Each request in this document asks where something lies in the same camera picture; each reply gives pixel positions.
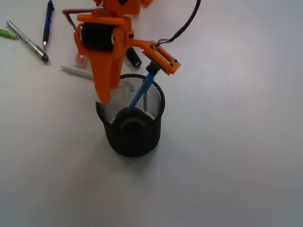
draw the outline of blue pen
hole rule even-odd
[[[143,94],[146,94],[148,92],[148,89],[150,89],[151,85],[153,84],[155,79],[155,75],[149,73],[147,74],[147,77],[145,78],[142,86],[140,87],[139,91],[135,95],[134,99],[132,100],[131,104],[128,107],[128,111],[134,111],[138,101],[142,97]]]
[[[49,33],[51,29],[52,23],[52,16],[55,7],[53,6],[53,0],[49,0],[47,4],[47,12],[46,12],[46,19],[45,19],[45,26],[44,26],[44,33],[43,33],[43,49],[46,50],[46,46],[48,43]]]

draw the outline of mesh cup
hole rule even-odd
[[[131,84],[133,99],[145,78],[139,74],[125,74],[120,79]],[[160,140],[165,97],[154,82],[131,113],[127,112],[130,103],[131,100],[109,105],[96,102],[96,110],[111,147],[123,156],[139,157],[152,151]]]

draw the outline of metal mesh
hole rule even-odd
[[[127,81],[131,84],[132,88],[132,99],[135,97],[140,87],[143,84],[143,79],[138,77],[127,77],[121,79],[123,81]],[[108,104],[103,105],[100,104],[100,111],[102,112],[103,118],[108,123],[112,124],[116,119],[117,114],[124,108],[127,108],[131,100],[118,104]],[[160,91],[154,86],[151,85],[147,94],[143,95],[139,102],[136,105],[136,108],[142,110],[147,116],[155,120],[160,113],[162,107],[162,97]]]

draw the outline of orange 3d printed part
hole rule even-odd
[[[81,55],[90,60],[97,95],[103,104],[110,101],[111,89],[117,88],[126,50],[139,47],[143,53],[165,73],[174,74],[181,64],[160,45],[170,43],[188,27],[200,5],[197,1],[190,20],[169,40],[137,40],[132,30],[132,20],[128,15],[139,15],[141,2],[149,5],[152,0],[94,0],[102,8],[88,10],[64,10],[68,21],[76,32],[74,39]],[[77,27],[69,17],[70,13],[87,13],[78,15],[82,22]]]

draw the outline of white table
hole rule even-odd
[[[163,46],[182,67],[157,75],[161,140],[136,159],[109,146],[93,82],[60,71],[77,52],[61,10],[94,2],[54,4],[49,66],[0,37],[0,226],[303,225],[303,1],[203,0]],[[194,4],[155,0],[135,37],[171,37]],[[42,45],[46,5],[3,0],[0,27],[11,20]]]

